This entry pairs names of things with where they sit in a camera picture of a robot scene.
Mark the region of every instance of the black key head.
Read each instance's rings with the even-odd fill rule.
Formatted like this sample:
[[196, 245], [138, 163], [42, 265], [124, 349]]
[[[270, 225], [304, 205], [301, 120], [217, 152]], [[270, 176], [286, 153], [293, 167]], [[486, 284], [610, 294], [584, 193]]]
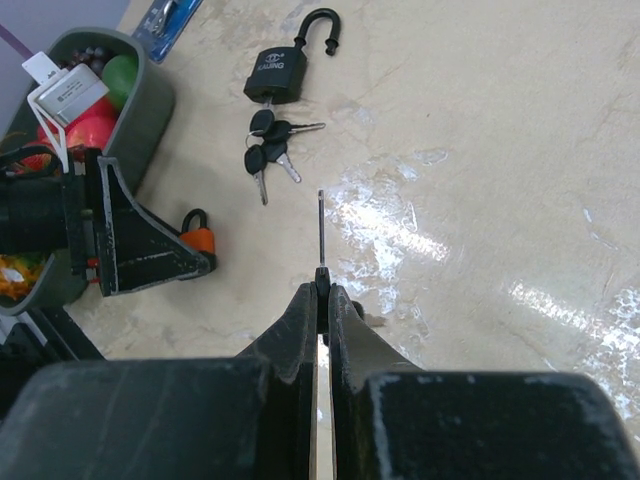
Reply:
[[267, 167], [267, 157], [262, 145], [251, 145], [244, 153], [244, 168], [250, 175], [260, 173]]
[[291, 137], [291, 124], [286, 120], [278, 120], [262, 137], [265, 142], [286, 142]]
[[262, 137], [271, 130], [275, 121], [276, 117], [271, 110], [258, 110], [251, 118], [249, 134], [254, 137]]
[[287, 153], [287, 142], [265, 142], [262, 144], [267, 162], [275, 163], [282, 155]]

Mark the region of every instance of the thin metal pin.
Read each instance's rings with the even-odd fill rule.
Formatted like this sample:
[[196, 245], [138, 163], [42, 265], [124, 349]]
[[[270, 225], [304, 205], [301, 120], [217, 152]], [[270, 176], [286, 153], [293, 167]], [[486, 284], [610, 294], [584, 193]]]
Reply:
[[318, 215], [320, 226], [320, 266], [324, 267], [324, 190], [318, 190]]

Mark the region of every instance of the gray basket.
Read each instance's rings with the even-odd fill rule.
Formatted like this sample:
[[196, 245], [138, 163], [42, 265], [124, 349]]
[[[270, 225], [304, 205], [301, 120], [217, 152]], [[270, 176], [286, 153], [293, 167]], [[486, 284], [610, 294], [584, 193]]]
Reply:
[[[101, 45], [116, 54], [137, 56], [138, 78], [122, 110], [104, 155], [119, 160], [124, 179], [135, 193], [160, 143], [175, 106], [175, 92], [160, 69], [153, 65], [140, 43], [120, 32], [105, 28], [75, 28], [63, 34], [49, 49], [53, 61], [69, 60], [76, 48]], [[27, 93], [7, 134], [26, 132], [33, 138], [17, 135], [3, 144], [8, 151], [36, 140], [38, 122], [27, 104]], [[44, 272], [31, 293], [20, 302], [0, 296], [0, 314], [17, 315], [29, 308], [61, 306], [76, 300], [86, 282], [71, 275], [68, 252], [59, 251], [47, 260]]]

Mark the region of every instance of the orange padlock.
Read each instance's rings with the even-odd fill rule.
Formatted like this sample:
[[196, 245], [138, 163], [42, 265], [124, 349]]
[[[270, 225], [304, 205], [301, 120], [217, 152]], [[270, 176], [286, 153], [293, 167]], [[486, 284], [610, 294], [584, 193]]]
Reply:
[[[194, 218], [200, 220], [200, 227], [196, 230], [189, 230], [191, 221]], [[187, 213], [182, 222], [180, 240], [207, 257], [211, 264], [211, 270], [215, 270], [217, 266], [216, 242], [213, 232], [207, 226], [207, 214], [204, 210], [194, 208]]]

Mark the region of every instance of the key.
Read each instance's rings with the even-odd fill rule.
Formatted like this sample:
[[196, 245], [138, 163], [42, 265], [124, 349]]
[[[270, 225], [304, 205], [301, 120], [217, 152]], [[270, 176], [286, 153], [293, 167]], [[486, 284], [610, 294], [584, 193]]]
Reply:
[[251, 118], [249, 135], [253, 135], [254, 137], [264, 136], [273, 128], [275, 121], [276, 117], [270, 108], [258, 110]]
[[291, 135], [295, 133], [310, 132], [313, 130], [322, 130], [326, 127], [326, 123], [308, 123], [306, 125], [292, 125], [286, 120], [278, 120], [273, 123], [271, 128], [262, 137], [265, 142], [278, 143], [286, 142]]
[[265, 151], [262, 149], [262, 145], [251, 145], [244, 154], [244, 168], [250, 175], [253, 175], [253, 179], [260, 188], [260, 199], [262, 204], [269, 203], [267, 197], [267, 187], [264, 184], [264, 169], [267, 168], [267, 157]]
[[267, 162], [282, 165], [294, 182], [300, 183], [302, 181], [302, 177], [300, 177], [300, 174], [293, 168], [289, 155], [287, 155], [287, 142], [263, 143], [262, 148], [264, 149]]

